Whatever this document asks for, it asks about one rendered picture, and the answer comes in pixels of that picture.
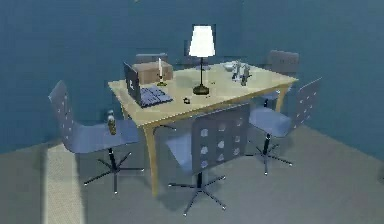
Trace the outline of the grey pepper mill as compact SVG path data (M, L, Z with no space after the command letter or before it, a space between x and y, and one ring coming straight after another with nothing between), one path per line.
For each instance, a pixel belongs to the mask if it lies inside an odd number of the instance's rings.
M241 85L246 86L248 78L252 75L250 74L250 65L245 64L243 68L244 70L243 70L243 75L241 76Z

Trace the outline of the brown bottle with grey cap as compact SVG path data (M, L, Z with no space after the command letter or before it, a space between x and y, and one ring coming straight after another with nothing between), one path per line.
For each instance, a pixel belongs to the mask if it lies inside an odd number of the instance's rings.
M111 135L116 135L116 123L113 110L107 112L108 127Z

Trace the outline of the light wooden table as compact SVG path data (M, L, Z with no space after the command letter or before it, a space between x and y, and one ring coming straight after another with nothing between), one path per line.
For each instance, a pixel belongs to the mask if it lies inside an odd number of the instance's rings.
M232 75L221 64L215 64L203 73L196 69L178 70L162 90L173 98L169 103L141 108L128 94L124 80L111 81L109 87L119 100L123 113L130 116L144 131L150 161L151 191L158 193L158 168L154 129L160 125L182 120L199 113L216 109L278 91L276 110L280 110L288 87L294 77L265 70L250 69L246 85L232 80Z

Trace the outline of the brown cardboard box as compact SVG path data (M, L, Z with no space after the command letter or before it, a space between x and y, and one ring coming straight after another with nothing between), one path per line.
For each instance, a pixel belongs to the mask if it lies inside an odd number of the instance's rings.
M148 62L134 64L133 69L138 72L139 82L141 84L150 84L159 82L159 64L158 62ZM173 67L167 62L162 62L163 80L170 80L173 78Z

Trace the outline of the white shade table lamp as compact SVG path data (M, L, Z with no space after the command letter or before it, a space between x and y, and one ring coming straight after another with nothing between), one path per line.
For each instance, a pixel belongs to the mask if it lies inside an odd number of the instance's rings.
M200 84L193 88L195 95L208 95L209 88L203 85L203 59L215 55L213 30L209 25L195 25L189 47L189 55L200 59Z

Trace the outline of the white candle on holder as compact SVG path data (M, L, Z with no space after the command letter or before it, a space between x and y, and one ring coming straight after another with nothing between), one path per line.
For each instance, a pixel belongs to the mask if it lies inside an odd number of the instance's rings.
M163 67L162 67L161 58L158 58L158 69L159 69L159 82L157 83L157 86L166 86L167 84L164 82L164 79L163 79Z

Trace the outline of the dark grey open laptop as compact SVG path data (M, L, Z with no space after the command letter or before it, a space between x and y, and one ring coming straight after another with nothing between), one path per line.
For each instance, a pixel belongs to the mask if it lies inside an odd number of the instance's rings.
M161 90L155 83L141 84L138 72L133 65L124 62L124 74L129 95L141 108L156 106L172 101L172 97Z

